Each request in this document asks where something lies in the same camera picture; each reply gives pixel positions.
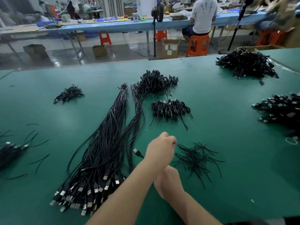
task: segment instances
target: red plastic stool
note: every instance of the red plastic stool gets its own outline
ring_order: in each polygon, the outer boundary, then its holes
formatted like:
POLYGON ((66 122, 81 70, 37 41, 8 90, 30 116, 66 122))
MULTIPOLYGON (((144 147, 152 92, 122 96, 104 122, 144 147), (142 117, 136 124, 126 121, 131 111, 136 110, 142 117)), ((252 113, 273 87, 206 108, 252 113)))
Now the red plastic stool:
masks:
POLYGON ((157 41, 161 41, 162 38, 168 38, 167 37, 167 30, 160 30, 155 32, 155 37, 157 41))
POLYGON ((192 35, 190 37, 190 42, 188 44, 187 54, 185 57, 187 58, 189 55, 194 57, 206 56, 208 50, 208 41, 209 41, 208 35, 202 35, 202 36, 192 35), (206 46, 205 48, 202 48, 204 41, 206 41, 206 46))
POLYGON ((101 32, 104 32, 104 31, 99 31, 99 32, 100 32, 99 37, 100 37, 101 45, 103 45, 103 43, 110 43, 110 45, 111 45, 112 42, 110 40, 110 35, 108 33, 105 33, 106 37, 102 37, 101 32))
POLYGON ((265 45, 279 45, 281 43, 281 36, 283 36, 286 31, 271 31, 265 30, 260 39, 258 40, 256 46, 265 45))

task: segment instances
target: metal table leg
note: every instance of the metal table leg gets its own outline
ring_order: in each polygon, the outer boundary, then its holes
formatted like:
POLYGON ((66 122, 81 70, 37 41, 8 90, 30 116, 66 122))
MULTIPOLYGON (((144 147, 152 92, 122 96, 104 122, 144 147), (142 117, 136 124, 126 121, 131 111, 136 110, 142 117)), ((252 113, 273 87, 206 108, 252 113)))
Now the metal table leg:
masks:
POLYGON ((76 38, 77 38, 77 42, 79 43, 80 49, 81 49, 81 51, 84 53, 83 48, 82 48, 82 45, 81 45, 81 42, 79 41, 79 38, 78 38, 78 36, 77 36, 77 31, 74 31, 74 33, 75 33, 75 36, 76 36, 76 38))
POLYGON ((7 42, 7 45, 9 46, 9 48, 13 51, 13 53, 18 57, 19 60, 21 60, 20 56, 18 55, 18 53, 15 51, 15 49, 11 46, 11 44, 9 42, 7 42))
POLYGON ((148 54, 150 53, 150 45, 149 45, 149 31, 146 31, 146 36, 147 36, 147 51, 148 54))
POLYGON ((219 42, 221 40, 221 37, 222 37, 222 34, 223 34, 223 30, 224 30, 224 26, 222 26, 222 29, 221 29, 221 32, 220 32, 220 35, 219 35, 219 41, 217 43, 217 46, 219 46, 219 42))
POLYGON ((75 46, 74 46, 72 37, 70 36, 70 34, 67 34, 67 36, 69 37, 69 39, 70 39, 70 41, 71 41, 71 45, 72 45, 72 47, 73 47, 73 50, 74 50, 75 54, 77 55, 77 58, 79 58, 79 55, 78 55, 78 52, 77 52, 77 50, 76 50, 76 48, 75 48, 75 46))
POLYGON ((212 30, 212 37, 210 38, 210 44, 212 44, 212 39, 214 38, 216 26, 214 26, 214 29, 212 30))

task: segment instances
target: dark shorts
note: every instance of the dark shorts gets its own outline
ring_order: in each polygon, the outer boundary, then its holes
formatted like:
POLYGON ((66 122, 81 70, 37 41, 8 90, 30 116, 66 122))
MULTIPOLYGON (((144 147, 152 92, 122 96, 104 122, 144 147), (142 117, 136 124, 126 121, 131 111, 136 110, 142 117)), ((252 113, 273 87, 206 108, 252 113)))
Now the dark shorts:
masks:
POLYGON ((188 27, 186 27, 186 28, 183 28, 183 29, 182 29, 182 34, 183 34, 183 35, 186 35, 186 36, 188 36, 188 37, 191 37, 192 35, 196 35, 196 36, 208 35, 209 32, 208 32, 208 33, 202 33, 202 34, 195 33, 195 32, 193 31, 193 25, 191 25, 191 26, 188 26, 188 27))

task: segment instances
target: standing fan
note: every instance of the standing fan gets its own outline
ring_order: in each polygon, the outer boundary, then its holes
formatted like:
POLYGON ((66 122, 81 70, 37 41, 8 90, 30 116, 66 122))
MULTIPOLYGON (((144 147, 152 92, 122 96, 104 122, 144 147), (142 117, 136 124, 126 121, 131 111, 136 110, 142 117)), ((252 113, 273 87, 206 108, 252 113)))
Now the standing fan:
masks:
POLYGON ((153 30, 154 30, 154 33, 153 33, 154 58, 149 58, 149 60, 156 60, 156 59, 160 59, 160 58, 156 57, 155 20, 157 20, 157 22, 163 21, 163 3, 161 3, 161 2, 157 3, 157 6, 151 10, 151 16, 153 17, 153 30))

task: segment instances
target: rubber band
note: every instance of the rubber band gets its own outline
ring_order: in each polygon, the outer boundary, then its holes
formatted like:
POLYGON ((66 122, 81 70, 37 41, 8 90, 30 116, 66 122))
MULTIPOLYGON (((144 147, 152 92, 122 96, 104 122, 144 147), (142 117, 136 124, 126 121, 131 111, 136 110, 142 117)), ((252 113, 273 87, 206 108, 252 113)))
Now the rubber band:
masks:
POLYGON ((291 145, 297 145, 297 144, 298 144, 298 141, 296 141, 295 139, 290 138, 290 137, 287 137, 287 138, 285 139, 285 141, 286 141, 287 143, 291 144, 291 145), (289 142, 287 139, 291 139, 291 140, 295 141, 296 143, 293 144, 293 143, 289 142))

